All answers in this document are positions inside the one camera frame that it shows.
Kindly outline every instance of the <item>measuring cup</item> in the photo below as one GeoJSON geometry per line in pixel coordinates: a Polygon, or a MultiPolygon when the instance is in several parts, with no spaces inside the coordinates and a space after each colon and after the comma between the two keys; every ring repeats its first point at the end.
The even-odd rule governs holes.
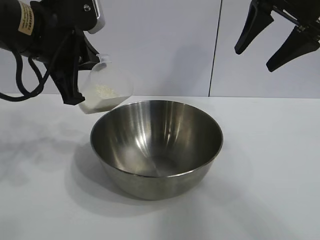
{"type": "Polygon", "coordinates": [[[80,88],[85,101],[79,104],[85,114],[107,112],[128,99],[134,91],[130,77],[114,66],[107,54],[98,54],[87,81],[80,88]]]}

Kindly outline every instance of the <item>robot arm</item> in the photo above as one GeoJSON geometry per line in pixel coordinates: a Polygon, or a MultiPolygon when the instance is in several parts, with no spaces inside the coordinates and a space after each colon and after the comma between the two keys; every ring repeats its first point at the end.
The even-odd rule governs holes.
{"type": "Polygon", "coordinates": [[[235,52],[242,54],[254,38],[269,26],[275,11],[296,26],[282,47],[267,62],[270,72],[291,60],[320,48],[319,0],[252,0],[235,52]]]}
{"type": "Polygon", "coordinates": [[[39,95],[49,76],[63,102],[77,105],[85,100],[78,90],[78,71],[91,70],[99,63],[98,52],[84,31],[97,33],[105,25],[99,0],[42,0],[30,6],[18,0],[0,0],[0,48],[16,59],[16,84],[23,94],[0,98],[20,102],[39,95]],[[22,83],[22,56],[34,70],[38,87],[28,92],[22,83]],[[47,69],[42,77],[34,60],[47,69]]]}

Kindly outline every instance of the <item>table surface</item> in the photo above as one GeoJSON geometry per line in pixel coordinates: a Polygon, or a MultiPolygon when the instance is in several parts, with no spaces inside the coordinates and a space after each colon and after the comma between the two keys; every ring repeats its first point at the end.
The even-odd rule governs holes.
{"type": "Polygon", "coordinates": [[[0,239],[318,240],[320,99],[175,100],[214,117],[224,146],[190,192],[131,198],[89,143],[103,113],[59,95],[0,104],[0,239]]]}

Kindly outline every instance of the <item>bowl rim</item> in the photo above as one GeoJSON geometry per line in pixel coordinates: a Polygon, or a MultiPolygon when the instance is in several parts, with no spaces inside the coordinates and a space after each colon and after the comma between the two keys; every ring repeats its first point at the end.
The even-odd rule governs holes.
{"type": "Polygon", "coordinates": [[[117,171],[120,171],[124,174],[128,174],[128,175],[132,175],[132,176],[137,176],[137,177],[141,177],[141,178],[148,178],[148,179],[166,179],[166,178],[174,178],[174,177],[180,177],[180,176],[184,176],[184,175],[188,175],[190,173],[193,173],[193,172],[196,172],[200,169],[202,169],[203,167],[211,164],[215,159],[216,157],[219,155],[219,153],[221,152],[221,149],[224,145],[224,134],[223,134],[223,131],[220,127],[220,125],[217,123],[217,121],[208,113],[206,113],[205,111],[195,107],[195,106],[192,106],[192,105],[189,105],[187,103],[183,103],[183,102],[179,102],[179,101],[173,101],[173,100],[156,100],[156,99],[151,99],[151,100],[141,100],[141,101],[135,101],[135,102],[130,102],[130,103],[127,103],[127,104],[124,104],[124,105],[121,105],[121,106],[117,106],[115,107],[114,109],[112,109],[111,111],[108,111],[107,113],[105,113],[103,116],[101,116],[98,121],[96,121],[96,123],[93,125],[92,129],[91,129],[91,133],[90,133],[90,145],[91,145],[91,148],[92,150],[94,151],[95,155],[103,162],[105,163],[106,165],[108,165],[110,168],[113,168],[117,171]],[[173,175],[168,175],[168,176],[147,176],[147,175],[141,175],[141,174],[137,174],[137,173],[132,173],[132,172],[129,172],[129,171],[125,171],[125,170],[122,170],[122,169],[119,169],[115,166],[112,166],[110,165],[109,163],[107,163],[96,151],[95,147],[93,146],[93,132],[96,128],[96,125],[98,125],[98,123],[100,121],[102,121],[102,119],[104,119],[107,115],[109,115],[110,113],[116,111],[117,109],[121,109],[121,108],[125,108],[127,106],[130,106],[130,105],[135,105],[135,104],[140,104],[140,103],[149,103],[149,102],[170,102],[170,103],[175,103],[175,104],[182,104],[182,105],[185,105],[185,106],[188,106],[188,107],[191,107],[191,108],[194,108],[196,110],[199,110],[201,111],[202,113],[204,113],[205,115],[207,115],[212,121],[213,123],[217,126],[220,134],[221,134],[221,143],[220,143],[220,147],[219,149],[217,150],[216,154],[208,161],[206,161],[204,164],[190,170],[190,171],[186,171],[186,172],[182,172],[182,173],[178,173],[178,174],[173,174],[173,175]]]}

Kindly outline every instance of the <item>white wall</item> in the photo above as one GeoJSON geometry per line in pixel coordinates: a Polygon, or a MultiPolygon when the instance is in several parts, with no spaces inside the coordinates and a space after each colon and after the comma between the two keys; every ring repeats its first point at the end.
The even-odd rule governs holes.
{"type": "Polygon", "coordinates": [[[270,73],[267,61],[294,25],[273,14],[275,22],[242,55],[234,47],[243,30],[251,0],[223,0],[211,96],[320,97],[320,50],[297,58],[270,73]]]}
{"type": "MultiPolygon", "coordinates": [[[[220,0],[101,3],[106,26],[88,38],[98,51],[110,54],[114,63],[134,75],[136,95],[209,94],[220,0]]],[[[4,50],[0,54],[0,90],[16,93],[13,56],[4,50]]],[[[25,63],[23,79],[32,89],[37,80],[25,63]]],[[[57,92],[52,81],[45,92],[57,92]]]]}

